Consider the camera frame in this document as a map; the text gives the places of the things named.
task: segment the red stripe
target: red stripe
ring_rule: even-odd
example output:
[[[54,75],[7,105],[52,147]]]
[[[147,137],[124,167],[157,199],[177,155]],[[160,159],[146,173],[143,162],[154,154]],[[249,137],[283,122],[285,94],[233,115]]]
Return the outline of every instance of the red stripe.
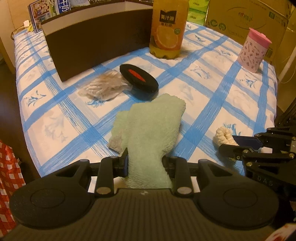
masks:
[[[129,69],[128,70],[133,76],[137,77],[139,80],[143,81],[143,82],[146,82],[146,80],[140,76],[136,71],[132,70],[132,69]]]

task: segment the bottle label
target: bottle label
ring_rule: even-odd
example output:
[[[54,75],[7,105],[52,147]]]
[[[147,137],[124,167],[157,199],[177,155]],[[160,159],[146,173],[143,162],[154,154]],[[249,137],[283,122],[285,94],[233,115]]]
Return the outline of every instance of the bottle label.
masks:
[[[174,9],[153,9],[150,44],[163,50],[180,50],[188,15],[188,3]]]

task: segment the metal screw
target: metal screw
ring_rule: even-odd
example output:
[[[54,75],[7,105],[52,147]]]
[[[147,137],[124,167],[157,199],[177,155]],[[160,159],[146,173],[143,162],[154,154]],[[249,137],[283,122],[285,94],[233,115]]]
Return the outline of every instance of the metal screw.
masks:
[[[177,192],[182,195],[188,195],[192,192],[192,189],[189,187],[180,187],[177,189]]]
[[[100,187],[96,190],[96,192],[101,195],[106,195],[111,192],[111,189],[109,187]]]

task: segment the green box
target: green box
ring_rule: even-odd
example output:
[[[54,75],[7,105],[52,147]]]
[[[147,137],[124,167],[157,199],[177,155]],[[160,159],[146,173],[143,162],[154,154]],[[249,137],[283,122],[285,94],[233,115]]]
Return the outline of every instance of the green box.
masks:
[[[189,9],[187,21],[192,23],[197,23],[199,25],[204,25],[206,15],[207,14],[204,12],[196,11],[194,9]]]
[[[206,13],[208,5],[209,0],[189,0],[189,8],[200,12]]]

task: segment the wooden floor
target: wooden floor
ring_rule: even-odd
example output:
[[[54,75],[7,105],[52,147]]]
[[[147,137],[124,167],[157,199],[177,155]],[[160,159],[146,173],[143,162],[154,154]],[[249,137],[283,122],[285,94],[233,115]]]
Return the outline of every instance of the wooden floor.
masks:
[[[22,174],[28,183],[40,177],[25,143],[20,108],[17,98],[16,78],[8,66],[0,65],[0,140],[13,148],[16,157],[23,162]]]

